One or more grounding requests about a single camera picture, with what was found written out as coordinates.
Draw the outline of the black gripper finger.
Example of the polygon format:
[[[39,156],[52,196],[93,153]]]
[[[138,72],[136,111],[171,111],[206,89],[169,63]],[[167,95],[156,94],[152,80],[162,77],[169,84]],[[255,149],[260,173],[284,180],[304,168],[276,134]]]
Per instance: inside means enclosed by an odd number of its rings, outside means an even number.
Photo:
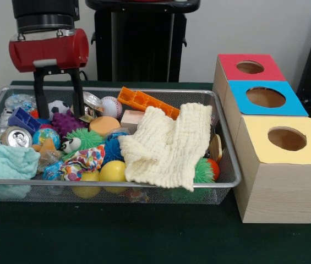
[[[68,69],[67,73],[70,75],[71,82],[74,88],[74,92],[73,92],[74,115],[77,118],[79,118],[85,114],[83,87],[81,85],[79,68]]]
[[[48,110],[47,98],[43,90],[44,77],[44,70],[36,70],[34,72],[34,92],[39,117],[41,119],[48,119],[50,117],[50,114]]]

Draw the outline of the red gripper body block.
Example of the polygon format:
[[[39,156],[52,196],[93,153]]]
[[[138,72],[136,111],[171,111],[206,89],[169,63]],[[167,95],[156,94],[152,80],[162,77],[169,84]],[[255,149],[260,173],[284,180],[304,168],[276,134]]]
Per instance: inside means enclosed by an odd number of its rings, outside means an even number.
[[[9,42],[10,58],[19,72],[58,66],[60,69],[86,66],[88,38],[83,29],[55,30],[14,35]]]

